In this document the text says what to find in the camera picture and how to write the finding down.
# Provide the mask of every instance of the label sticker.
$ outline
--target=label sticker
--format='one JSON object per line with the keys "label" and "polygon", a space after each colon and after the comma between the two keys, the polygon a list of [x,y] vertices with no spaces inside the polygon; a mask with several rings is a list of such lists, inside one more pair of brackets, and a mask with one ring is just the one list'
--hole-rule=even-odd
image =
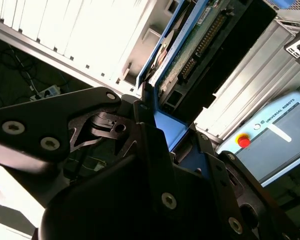
{"label": "label sticker", "polygon": [[208,13],[211,11],[211,9],[212,9],[211,6],[207,6],[196,24],[201,25],[203,21],[206,19],[206,17],[208,16]]}

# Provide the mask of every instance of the aluminum profile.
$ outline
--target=aluminum profile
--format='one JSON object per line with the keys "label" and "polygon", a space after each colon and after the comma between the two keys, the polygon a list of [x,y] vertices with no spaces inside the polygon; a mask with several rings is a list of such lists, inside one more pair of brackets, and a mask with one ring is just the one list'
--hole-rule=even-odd
{"label": "aluminum profile", "polygon": [[292,38],[273,21],[195,120],[197,129],[222,141],[274,98],[300,91],[300,65],[283,48]]}

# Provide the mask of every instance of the universal robots logo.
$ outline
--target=universal robots logo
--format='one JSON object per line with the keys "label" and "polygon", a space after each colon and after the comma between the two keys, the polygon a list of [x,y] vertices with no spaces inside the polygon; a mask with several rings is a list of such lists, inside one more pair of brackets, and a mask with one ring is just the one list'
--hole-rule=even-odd
{"label": "universal robots logo", "polygon": [[262,120],[260,122],[260,124],[264,124],[264,123],[268,123],[271,120],[273,120],[274,118],[276,118],[276,116],[278,116],[285,108],[287,108],[290,104],[292,104],[295,100],[291,99],[289,102],[287,102],[283,107],[281,107],[280,109],[278,109],[272,116],[270,116],[267,120]]}

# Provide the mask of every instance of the red emergency stop button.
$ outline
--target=red emergency stop button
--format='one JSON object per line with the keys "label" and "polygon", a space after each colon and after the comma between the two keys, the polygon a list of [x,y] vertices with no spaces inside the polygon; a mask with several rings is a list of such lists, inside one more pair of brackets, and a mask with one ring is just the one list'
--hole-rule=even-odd
{"label": "red emergency stop button", "polygon": [[238,138],[237,140],[238,144],[242,148],[247,148],[250,145],[250,139],[247,135],[243,135]]}

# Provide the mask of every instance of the power strip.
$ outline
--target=power strip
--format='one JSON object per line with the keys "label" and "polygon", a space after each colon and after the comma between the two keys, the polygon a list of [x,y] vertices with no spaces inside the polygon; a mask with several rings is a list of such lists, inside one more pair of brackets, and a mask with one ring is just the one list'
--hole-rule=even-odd
{"label": "power strip", "polygon": [[39,92],[39,95],[33,95],[30,97],[31,101],[36,101],[36,100],[40,100],[40,99],[46,99],[46,98],[50,98],[50,97],[54,97],[54,96],[58,96],[60,95],[60,87],[58,87],[57,85],[52,85],[50,87],[48,87],[47,89]]}

